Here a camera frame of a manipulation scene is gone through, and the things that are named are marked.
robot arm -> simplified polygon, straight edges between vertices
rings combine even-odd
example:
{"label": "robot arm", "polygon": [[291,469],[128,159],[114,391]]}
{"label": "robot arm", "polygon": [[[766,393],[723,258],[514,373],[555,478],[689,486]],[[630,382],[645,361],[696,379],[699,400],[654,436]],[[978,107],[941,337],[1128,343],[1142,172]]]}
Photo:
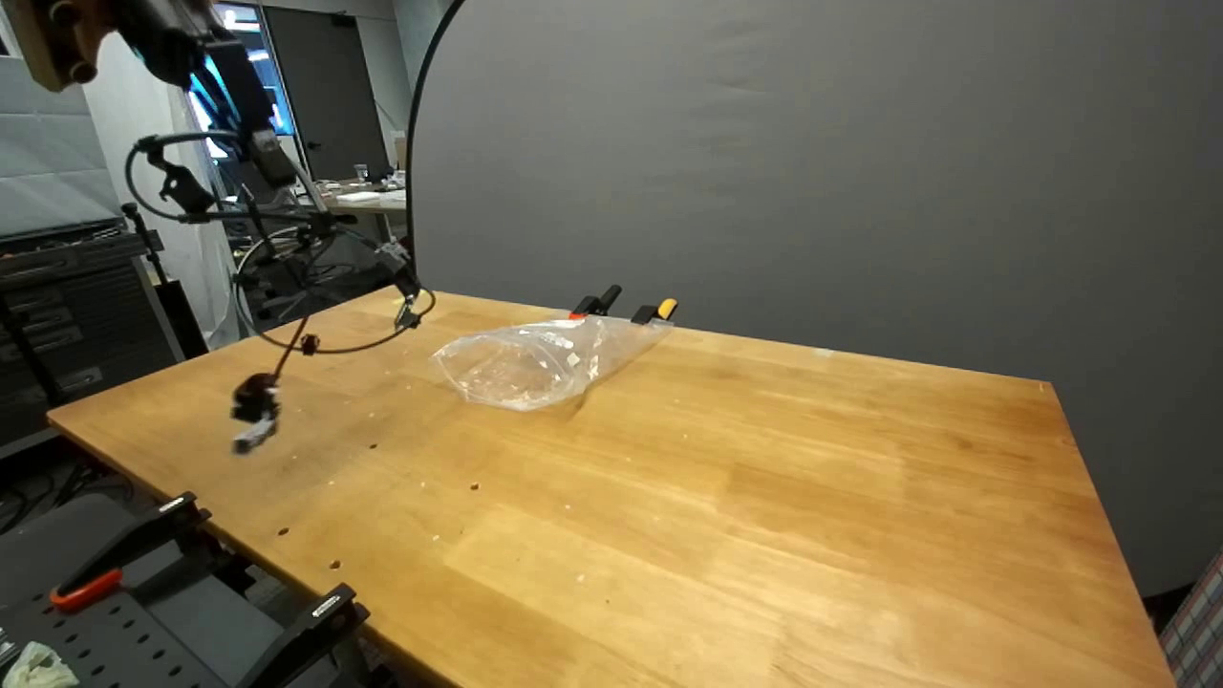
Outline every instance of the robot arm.
{"label": "robot arm", "polygon": [[292,182],[267,92],[244,45],[210,15],[210,0],[3,0],[3,10],[42,89],[86,86],[98,42],[117,32],[157,80],[191,92],[215,128],[231,135],[216,137],[220,149],[257,165],[271,189]]}

red object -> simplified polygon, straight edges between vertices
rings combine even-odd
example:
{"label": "red object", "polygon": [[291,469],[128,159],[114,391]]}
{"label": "red object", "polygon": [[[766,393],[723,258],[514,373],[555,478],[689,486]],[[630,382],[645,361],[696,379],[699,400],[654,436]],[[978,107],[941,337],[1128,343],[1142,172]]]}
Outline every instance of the red object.
{"label": "red object", "polygon": [[50,600],[54,613],[75,616],[78,609],[109,598],[117,588],[117,581],[120,581],[120,571],[114,567],[114,571],[98,572],[95,581],[86,581],[78,588],[70,588],[70,591],[54,588],[47,600]]}

gray wall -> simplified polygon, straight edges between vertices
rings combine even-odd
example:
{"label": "gray wall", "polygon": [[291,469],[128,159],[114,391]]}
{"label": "gray wall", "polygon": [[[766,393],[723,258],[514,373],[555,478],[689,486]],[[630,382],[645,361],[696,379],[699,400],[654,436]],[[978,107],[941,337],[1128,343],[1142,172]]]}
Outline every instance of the gray wall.
{"label": "gray wall", "polygon": [[471,0],[421,264],[1052,379],[1146,591],[1223,548],[1223,4]]}
{"label": "gray wall", "polygon": [[408,89],[416,86],[416,70],[422,58],[422,45],[433,40],[433,27],[443,19],[448,0],[388,0],[392,4],[392,27],[396,42],[406,49]]}
{"label": "gray wall", "polygon": [[298,10],[338,10],[359,27],[359,49],[366,58],[374,112],[385,143],[385,156],[396,153],[396,137],[406,135],[406,103],[408,103],[408,73],[399,61],[392,4],[396,0],[242,0],[257,9],[298,9]]}
{"label": "gray wall", "polygon": [[0,238],[117,218],[105,159],[78,92],[42,92],[0,58]]}

wooden tabletop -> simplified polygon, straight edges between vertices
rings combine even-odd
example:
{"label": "wooden tabletop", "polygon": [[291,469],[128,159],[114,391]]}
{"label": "wooden tabletop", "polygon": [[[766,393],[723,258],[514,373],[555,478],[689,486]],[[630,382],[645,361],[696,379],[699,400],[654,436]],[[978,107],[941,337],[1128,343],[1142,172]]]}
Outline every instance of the wooden tabletop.
{"label": "wooden tabletop", "polygon": [[[385,334],[378,292],[318,317]],[[1174,684],[1048,382],[676,330],[585,400],[464,407],[426,357],[547,309],[291,361],[249,340],[54,408],[146,489],[457,684]]]}

black cable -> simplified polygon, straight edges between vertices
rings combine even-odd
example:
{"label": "black cable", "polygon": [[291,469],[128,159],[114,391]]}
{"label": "black cable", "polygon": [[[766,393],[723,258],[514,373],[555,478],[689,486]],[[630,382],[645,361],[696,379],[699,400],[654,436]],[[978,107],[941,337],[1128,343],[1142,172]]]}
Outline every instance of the black cable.
{"label": "black cable", "polygon": [[[426,305],[422,309],[416,309],[416,317],[426,317],[433,315],[433,305],[435,305],[435,296],[433,292],[422,292],[426,296]],[[244,325],[259,337],[259,340],[267,340],[271,349],[282,349],[282,353],[300,353],[292,340],[273,340],[273,337],[267,337],[264,330],[257,330],[252,325],[252,317],[244,315],[244,309],[238,309],[242,317],[244,317]],[[406,337],[408,330],[388,330],[385,337],[378,337],[378,340],[366,340],[366,343],[346,343],[346,349],[318,349],[318,353],[309,353],[309,357],[356,357],[356,353],[371,353],[371,349],[383,349],[383,343],[388,343],[388,340],[396,340],[396,337]]]}
{"label": "black cable", "polygon": [[291,343],[278,353],[273,370],[271,370],[271,385],[278,382],[282,366],[285,366],[285,363],[291,363],[291,357],[298,353],[298,340],[300,340],[305,325],[309,325],[309,315],[300,315],[300,320],[298,320],[298,330],[292,330]]}
{"label": "black cable", "polygon": [[309,292],[292,296],[292,303],[285,303],[271,320],[291,320],[298,305],[309,305]]}
{"label": "black cable", "polygon": [[242,182],[242,200],[244,200],[244,214],[257,227],[259,240],[267,246],[267,252],[273,252],[271,233],[267,233],[264,214],[259,214],[259,200],[244,182]]}
{"label": "black cable", "polygon": [[421,100],[422,100],[422,86],[426,86],[426,70],[433,70],[433,58],[440,49],[440,42],[448,40],[453,15],[457,15],[461,0],[450,0],[450,9],[443,10],[443,19],[435,22],[426,45],[422,45],[422,58],[421,58],[421,73],[416,73],[416,86],[414,86],[414,103],[408,103],[408,159],[406,159],[406,246],[408,246],[408,259],[414,259],[414,273],[416,273],[416,120],[421,120]]}
{"label": "black cable", "polygon": [[207,143],[207,137],[228,143],[231,135],[228,135],[228,129],[201,129],[201,135],[141,137],[136,144],[128,144],[128,153],[127,153],[127,159],[120,159],[120,182],[127,182],[128,200],[133,200],[141,209],[149,209],[149,214],[157,214],[157,218],[163,218],[163,221],[183,221],[183,227],[197,227],[197,221],[244,221],[244,218],[249,218],[244,209],[216,209],[216,214],[197,214],[197,218],[191,218],[191,214],[169,214],[169,209],[154,207],[154,204],[141,194],[136,180],[133,180],[136,153],[149,153],[146,144],[160,144],[160,149],[163,149],[163,144]]}

